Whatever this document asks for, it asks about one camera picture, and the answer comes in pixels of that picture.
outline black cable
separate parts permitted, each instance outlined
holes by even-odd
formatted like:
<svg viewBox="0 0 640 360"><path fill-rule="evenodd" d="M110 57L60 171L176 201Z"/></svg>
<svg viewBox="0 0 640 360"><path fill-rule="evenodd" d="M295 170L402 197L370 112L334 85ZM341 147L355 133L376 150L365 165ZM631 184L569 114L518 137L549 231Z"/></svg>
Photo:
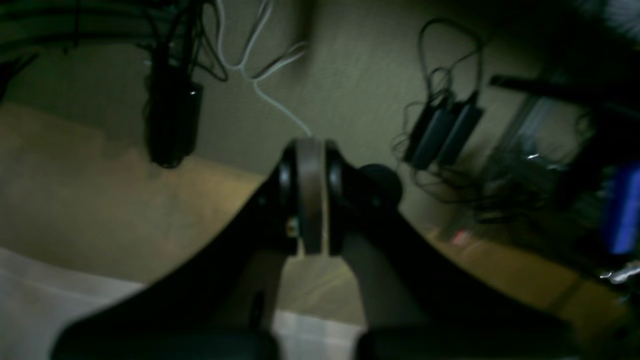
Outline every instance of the black cable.
<svg viewBox="0 0 640 360"><path fill-rule="evenodd" d="M148 45L143 45L143 44L136 44L136 47L138 49L142 49L142 50L148 51L150 53L153 52L153 50L154 50L153 47L150 47ZM170 55L169 58L172 59L172 60L180 60L180 58L178 56L176 56L176 55ZM202 63L199 63L199 62L195 63L195 67L200 69L200 70L202 70L202 71L204 71L204 72L206 72L207 74L211 75L216 80L221 81L223 83L228 80L228 78L221 78L220 75L216 74L208 66L206 66L206 65L204 65Z"/></svg>
<svg viewBox="0 0 640 360"><path fill-rule="evenodd" d="M154 18L152 18L151 15L149 15L149 12L147 11L147 9L142 9L142 15L145 17L145 20L147 20L147 23L151 28L151 33L154 35L156 42L162 42L162 38L160 37L160 31L158 30L158 25L156 24L156 21L154 20Z"/></svg>
<svg viewBox="0 0 640 360"><path fill-rule="evenodd" d="M414 106L424 106L424 102L422 101L413 101L413 102L409 102L407 105L404 106L403 109L403 125L402 125L402 131L403 134L405 136L409 136L409 109L414 107Z"/></svg>
<svg viewBox="0 0 640 360"><path fill-rule="evenodd" d="M74 14L74 47L78 47L78 42L80 39L78 38L78 34L80 34L80 0L76 0L76 13Z"/></svg>
<svg viewBox="0 0 640 360"><path fill-rule="evenodd" d="M462 33L463 35L469 37L469 39L471 39L475 43L476 48L471 53L468 53L464 55L462 58L460 58L459 60L456 60L454 62L454 65L450 67L449 70L452 71L452 68L455 65L475 55L477 58L476 92L479 92L483 84L483 46L484 44L483 44L482 38L472 30L465 27L464 25L458 24L453 20L443 19L443 18L432 19L427 21L427 23L425 23L420 29L420 32L418 34L418 44L417 44L418 57L420 60L420 68L422 70L422 77L424 78L424 82L427 89L427 103L429 104L433 103L434 91L433 91L433 80L431 79L431 73L429 72L429 69L426 63L426 54L424 50L424 36L426 34L426 31L431 26L434 26L434 25L444 25L452 29L455 29L456 31Z"/></svg>
<svg viewBox="0 0 640 360"><path fill-rule="evenodd" d="M169 27L169 32L166 36L165 42L167 44L171 43L171 41L173 40L173 36L175 35L175 32L178 29L178 25L180 24L180 20L181 18L184 16L184 14L187 13L187 8L184 8L182 10L180 10L177 14L175 14L175 17L173 18L173 21L171 22L171 26Z"/></svg>
<svg viewBox="0 0 640 360"><path fill-rule="evenodd" d="M221 82L226 82L229 80L229 73L227 72L227 68L224 66L224 64L222 64L222 59L220 59L220 56L218 54L218 52L216 51L216 48L213 46L212 42L211 42L211 38L209 37L209 34L207 32L207 29L205 27L205 21L204 21L204 6L205 5L211 5L215 14L216 14L216 34L220 33L220 9L218 9L218 6L216 5L215 2L213 1L204 1L203 5L202 5L202 9L200 12L200 25L202 27L202 36L204 37L204 43L205 45L209 48L209 52L213 55L213 60L215 61L216 64L218 64L218 66L220 67L220 70L222 71L222 76L219 75L214 75L213 71L211 70L210 74L211 76L214 76L218 81Z"/></svg>
<svg viewBox="0 0 640 360"><path fill-rule="evenodd" d="M26 60L20 62L18 65L16 65L16 67L13 69L13 72L10 76L10 78L13 78L14 76L16 76L17 74L19 74L21 71L23 71L27 66L31 65L31 63L33 63L38 57L40 57L40 54L32 54L31 56L29 56Z"/></svg>
<svg viewBox="0 0 640 360"><path fill-rule="evenodd" d="M441 98L443 98L443 99L446 99L446 102L445 102L446 105L451 106L454 102L456 102L455 93L453 92L453 73L451 72L451 69L448 67L441 66L433 69L429 73L429 77L431 78L432 85L434 82L433 81L434 77L439 72L444 73L444 78L437 86L435 86L435 88L431 89L431 91L433 92L431 100L433 102L440 102Z"/></svg>
<svg viewBox="0 0 640 360"><path fill-rule="evenodd" d="M459 58L456 61L454 61L451 64L451 66L449 67L449 70L453 73L453 71L455 70L455 68L456 68L456 66L458 64L460 64L461 62L463 62L463 61L465 61L465 60L467 60L467 59L469 59L469 58L471 58L471 57L473 57L475 55L478 55L478 56L480 56L479 61L481 62L480 67L479 67L481 73L480 73L479 77L480 77L480 82L482 82L483 72L484 72L484 66L483 66L484 58L483 58L483 53L482 52L483 52L484 48L487 47L493 41L493 39L495 38L498 30L500 30L502 28L505 28L510 22L513 22L515 20L515 18L517 18L517 17L508 16L508 17L504 17L502 20L497 21L492 26L491 30L489 31L489 35L487 35L484 40L479 35L476 34L477 40L479 40L480 43L479 44L476 43L476 48L474 50L470 51L469 53L465 54L461 58Z"/></svg>
<svg viewBox="0 0 640 360"><path fill-rule="evenodd" d="M53 16L75 16L76 8L55 7L55 8L38 8L32 10L16 10L0 14L0 22L20 21L24 19L32 19L35 17L53 17ZM135 13L114 10L114 9L94 9L83 7L82 15L100 15L105 17L119 17L125 19L140 19ZM170 22L172 19L156 19L161 22Z"/></svg>
<svg viewBox="0 0 640 360"><path fill-rule="evenodd" d="M405 134L400 134L391 139L391 154L396 159L396 173L400 171L400 165L402 165L402 157L406 151L406 147L409 144L409 137Z"/></svg>
<svg viewBox="0 0 640 360"><path fill-rule="evenodd" d="M189 78L193 79L193 71L196 69L196 64L198 63L199 59L200 59L200 50L202 48L202 38L203 38L203 33L204 33L204 24L202 24L202 22L200 22L198 19L201 18L201 12L198 12L196 14L196 21L195 21L195 32L198 34L198 38L196 40L196 49L193 53L193 57L191 59L191 64L189 67Z"/></svg>
<svg viewBox="0 0 640 360"><path fill-rule="evenodd" d="M461 204L469 207L474 218L479 224L504 224L512 222L527 212L541 210L546 206L546 201L538 193L524 192L521 188L507 188L507 192L500 195L482 196L482 188L473 177L466 172L450 167L439 168L436 172L427 171L437 178L439 182L425 183L419 179L420 171L413 169L411 180L424 193L442 204ZM456 174L465 179L465 184L453 181L446 174ZM432 186L446 186L456 193L457 199L446 199L431 190ZM471 195L462 195L462 190L467 190Z"/></svg>
<svg viewBox="0 0 640 360"><path fill-rule="evenodd" d="M47 45L56 42L73 42L75 38L80 40L126 40L128 44L133 41L129 40L141 40L145 38L153 39L151 34L132 34L132 33L101 33L101 32L84 32L80 34L65 33L55 35L42 35L39 37L32 37L20 40L14 40L0 44L0 53L21 49L27 46L33 45Z"/></svg>

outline power adapter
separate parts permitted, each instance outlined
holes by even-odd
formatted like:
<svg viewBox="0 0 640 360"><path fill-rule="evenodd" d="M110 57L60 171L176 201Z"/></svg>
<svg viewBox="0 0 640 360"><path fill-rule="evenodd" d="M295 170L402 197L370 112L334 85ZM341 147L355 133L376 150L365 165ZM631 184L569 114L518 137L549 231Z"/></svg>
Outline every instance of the power adapter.
<svg viewBox="0 0 640 360"><path fill-rule="evenodd" d="M412 129L403 159L415 170L427 170L436 159L440 165L455 163L482 117L477 92L451 107L447 103L448 98L427 104Z"/></svg>
<svg viewBox="0 0 640 360"><path fill-rule="evenodd" d="M145 131L151 161L175 168L195 150L203 88L168 59L166 45L154 50Z"/></svg>
<svg viewBox="0 0 640 360"><path fill-rule="evenodd" d="M480 121L484 110L477 107L477 97L477 92L474 92L465 102L456 103L459 111L456 112L458 116L455 125L438 154L438 164L441 167L455 164Z"/></svg>

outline white sheet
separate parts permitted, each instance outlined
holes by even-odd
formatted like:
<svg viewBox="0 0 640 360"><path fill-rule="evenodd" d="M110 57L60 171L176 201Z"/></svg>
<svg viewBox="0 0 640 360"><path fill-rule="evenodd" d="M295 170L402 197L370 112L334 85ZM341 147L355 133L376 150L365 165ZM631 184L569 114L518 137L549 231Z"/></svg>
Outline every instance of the white sheet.
<svg viewBox="0 0 640 360"><path fill-rule="evenodd" d="M109 306L142 284L84 274L0 248L0 360L43 360L69 321ZM288 360L350 359L362 329L277 311L273 332Z"/></svg>

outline white cable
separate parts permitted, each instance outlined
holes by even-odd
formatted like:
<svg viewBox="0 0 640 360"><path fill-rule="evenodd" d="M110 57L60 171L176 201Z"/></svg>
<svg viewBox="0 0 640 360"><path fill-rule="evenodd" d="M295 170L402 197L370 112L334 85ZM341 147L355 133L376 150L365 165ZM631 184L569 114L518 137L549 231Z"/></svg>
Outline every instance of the white cable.
<svg viewBox="0 0 640 360"><path fill-rule="evenodd" d="M251 76L246 71L246 62L249 59L249 55L253 51L253 47L255 45L256 40L258 39L258 36L260 35L260 33L262 33L264 26L266 25L267 21L269 20L269 17L271 16L271 12L273 10L273 2L271 0L262 0L262 3L260 4L260 10L258 11L257 20L253 27L253 31L250 34L248 41L244 47L242 56L240 57L240 62L237 64L229 64L229 62L227 61L224 55L222 40L223 40L223 35L225 30L225 23L226 23L225 7L222 0L216 0L216 4L218 5L218 9L220 11L220 31L218 32L218 54L220 56L220 60L222 64L229 69L240 70L240 73L243 75L243 77L248 81L251 81L253 85L253 89L255 90L255 93L259 97L263 98L266 102L270 103L271 105L276 107L278 110L285 113L289 118L291 118L291 120L293 120L293 122L295 122L298 126L300 126L300 128L302 128L302 130L304 130L307 136L309 137L313 136L311 129L309 129L309 127L304 123L304 121L300 120L300 118L297 117L286 106L279 103L278 101L275 101L272 97L265 94L262 91L262 89L260 89L260 86L258 85L259 81L266 79L276 71L280 70L282 67L301 58L304 55L304 51L300 51L300 48L305 46L307 43L300 42L293 45L283 55L281 55L276 60L272 61L269 65L264 67L256 75Z"/></svg>

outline tangled wires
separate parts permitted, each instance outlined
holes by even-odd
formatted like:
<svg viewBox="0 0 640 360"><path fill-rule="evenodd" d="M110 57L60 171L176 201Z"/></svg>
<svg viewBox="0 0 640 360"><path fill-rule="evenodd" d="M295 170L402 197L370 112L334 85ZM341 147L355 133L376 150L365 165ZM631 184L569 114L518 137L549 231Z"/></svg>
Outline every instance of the tangled wires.
<svg viewBox="0 0 640 360"><path fill-rule="evenodd" d="M429 69L425 50L425 37L428 29L436 25L446 26L469 38L474 45L473 50L465 53L449 66ZM485 45L486 42L483 42L478 34L449 19L427 21L420 29L417 50L427 96L425 101L411 102L403 109L402 133L394 137L391 144L392 153L397 160L398 170L404 160L403 157L410 141L413 141L410 140L412 132L410 129L411 109L419 106L423 108L423 112L441 106L451 109L457 101L453 90L456 66L473 57L476 59L476 78L472 97L477 99L483 84L483 48ZM470 207L474 212L476 221L483 224L512 221L520 216L523 210L530 211L538 208L541 204L538 194L527 192L522 188L513 186L513 184L502 186L500 191L494 193L495 195L484 196L483 186L470 174L439 163L424 171L412 168L410 170L410 179L416 187L442 204L462 204Z"/></svg>
<svg viewBox="0 0 640 360"><path fill-rule="evenodd" d="M191 29L193 33L190 34L191 36L195 36L195 50L193 51L192 56L189 56L188 61L184 61L185 60L184 58L180 58L179 56L176 56L174 54L168 54L168 56L174 61L181 62L181 67L187 69L187 71L189 72L189 76L191 78L193 77L194 70L200 69L206 72L208 75L210 75L214 79L224 83L224 82L227 82L229 79L228 72L224 67L224 65L222 64L222 61L220 60L220 56L218 55L218 52L214 48L211 42L211 39L209 38L209 34L207 33L204 26L203 10L204 10L205 3L210 3L210 2L208 2L207 0L198 0L197 2L194 3L195 17L191 19L193 21L193 28ZM220 27L220 12L215 6L214 6L214 11L216 13L216 23L218 24L218 27ZM185 17L185 15L187 15L188 9L185 8L176 13L176 15L174 16L170 24L169 31L165 37L163 37L160 34L157 24L149 14L149 12L146 10L142 10L142 12L147 22L149 23L149 26L151 27L154 38L156 40L156 46L152 47L149 45L141 45L141 44L138 44L137 46L141 49L149 51L150 53L154 53L154 51L157 51L158 49L168 49L171 46L171 43L173 42L173 38L175 36L177 28L179 27L180 22ZM200 53L202 51L203 43L213 57L214 64L212 64L211 66L206 66L200 62ZM214 70L214 67L219 68L220 69L219 71L221 72L221 74L218 74Z"/></svg>

